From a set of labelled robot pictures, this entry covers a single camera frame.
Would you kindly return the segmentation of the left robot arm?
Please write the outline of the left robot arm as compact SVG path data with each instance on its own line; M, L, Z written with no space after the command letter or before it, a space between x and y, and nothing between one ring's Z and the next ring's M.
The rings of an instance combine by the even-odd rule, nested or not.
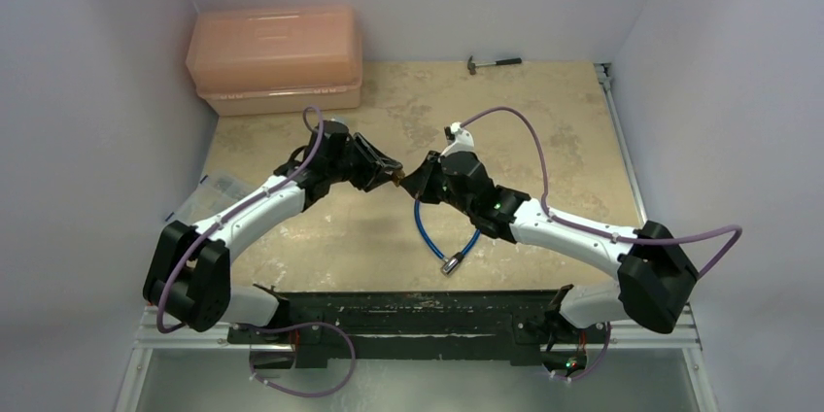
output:
M159 316L198 332L218 323L252 326L264 342L289 333L290 317L266 289L235 288L231 267L276 225L348 183L369 192L403 176L401 162L335 120L316 126L257 189L216 215L188 224L173 221L160 232L142 295Z

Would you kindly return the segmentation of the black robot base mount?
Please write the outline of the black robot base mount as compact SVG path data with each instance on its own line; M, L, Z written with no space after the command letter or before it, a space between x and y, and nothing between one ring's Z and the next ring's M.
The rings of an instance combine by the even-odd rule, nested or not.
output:
M575 328L559 313L564 290L281 292L273 321L233 323L227 340L283 347L264 368L323 368L332 359L506 361L579 369L611 336L602 322Z

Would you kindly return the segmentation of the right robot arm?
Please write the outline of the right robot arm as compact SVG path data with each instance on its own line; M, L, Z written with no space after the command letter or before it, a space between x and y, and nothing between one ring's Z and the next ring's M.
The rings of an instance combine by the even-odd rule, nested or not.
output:
M545 326L560 341L599 322L624 320L669 334L699 279L679 246L654 245L670 238L665 226L635 229L546 212L538 199L495 184L474 153L431 152L399 184L423 203L457 209L486 237L547 249L608 275L606 283L563 290L551 304Z

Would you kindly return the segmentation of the brass padlock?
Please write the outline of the brass padlock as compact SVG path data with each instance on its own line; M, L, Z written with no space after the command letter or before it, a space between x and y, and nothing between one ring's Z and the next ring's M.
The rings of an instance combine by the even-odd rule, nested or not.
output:
M405 173L403 172L403 170L396 170L392 175L392 182L395 184L396 187L400 187L404 178Z

